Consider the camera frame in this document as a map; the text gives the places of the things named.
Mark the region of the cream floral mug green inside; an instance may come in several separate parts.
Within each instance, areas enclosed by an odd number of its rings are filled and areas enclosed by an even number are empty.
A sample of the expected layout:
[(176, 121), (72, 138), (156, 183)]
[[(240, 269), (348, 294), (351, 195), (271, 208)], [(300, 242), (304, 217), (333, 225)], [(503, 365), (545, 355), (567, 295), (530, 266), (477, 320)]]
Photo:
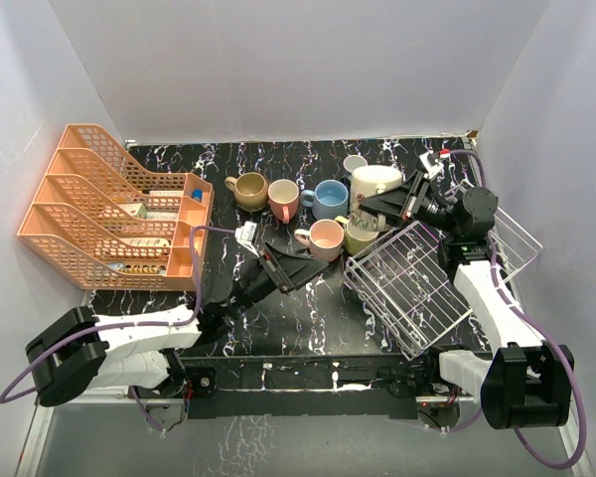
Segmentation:
[(351, 225), (367, 232), (385, 232), (390, 226), (385, 219), (378, 219), (360, 209), (364, 198), (372, 197), (397, 188), (402, 183), (402, 173), (382, 165), (367, 165), (354, 170), (351, 182)]

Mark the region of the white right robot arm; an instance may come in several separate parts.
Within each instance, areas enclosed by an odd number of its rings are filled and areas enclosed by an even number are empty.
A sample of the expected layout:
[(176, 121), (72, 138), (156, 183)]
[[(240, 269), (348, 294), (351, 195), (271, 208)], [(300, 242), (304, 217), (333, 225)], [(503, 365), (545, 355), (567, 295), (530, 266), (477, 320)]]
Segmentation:
[(489, 240), (497, 196), (471, 186), (444, 200), (418, 172), (396, 188), (361, 199), (359, 207), (380, 225), (418, 221), (446, 233), (438, 245), (439, 265), (489, 340), (491, 361), (464, 350), (442, 352), (423, 369), (424, 385), (438, 395), (457, 385), (478, 398), (494, 429), (565, 424), (571, 398), (566, 370), (573, 357), (567, 348), (556, 352), (542, 333), (525, 323), (503, 290)]

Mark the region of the salmon pink speckled mug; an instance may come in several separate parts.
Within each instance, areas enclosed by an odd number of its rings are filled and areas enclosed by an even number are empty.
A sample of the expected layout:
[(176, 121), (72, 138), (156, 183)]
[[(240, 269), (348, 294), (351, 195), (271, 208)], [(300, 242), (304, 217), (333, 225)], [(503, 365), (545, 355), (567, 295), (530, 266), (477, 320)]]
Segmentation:
[(313, 257), (333, 262), (341, 253), (345, 233), (339, 223), (324, 219), (315, 222), (309, 230), (295, 230), (293, 236), (309, 249)]

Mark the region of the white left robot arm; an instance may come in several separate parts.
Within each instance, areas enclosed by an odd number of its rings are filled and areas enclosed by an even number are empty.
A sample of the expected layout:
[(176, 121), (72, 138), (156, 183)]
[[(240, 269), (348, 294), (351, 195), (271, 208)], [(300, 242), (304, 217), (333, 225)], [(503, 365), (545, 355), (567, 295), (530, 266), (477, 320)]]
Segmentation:
[(214, 343), (257, 302), (275, 291), (303, 287), (328, 266), (306, 254), (265, 242), (221, 299), (139, 315), (95, 315), (86, 307), (66, 312), (25, 348), (40, 405), (53, 407), (94, 388), (139, 387), (165, 397), (185, 384), (177, 349)]

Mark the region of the pink mug cream inside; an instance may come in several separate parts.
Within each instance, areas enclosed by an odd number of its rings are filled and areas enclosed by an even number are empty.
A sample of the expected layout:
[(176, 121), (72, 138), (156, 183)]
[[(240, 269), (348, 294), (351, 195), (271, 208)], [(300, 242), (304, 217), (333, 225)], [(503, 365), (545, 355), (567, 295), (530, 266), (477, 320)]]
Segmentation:
[(273, 216), (287, 225), (297, 213), (299, 196), (299, 187), (293, 181), (279, 179), (271, 183), (268, 188), (268, 202)]

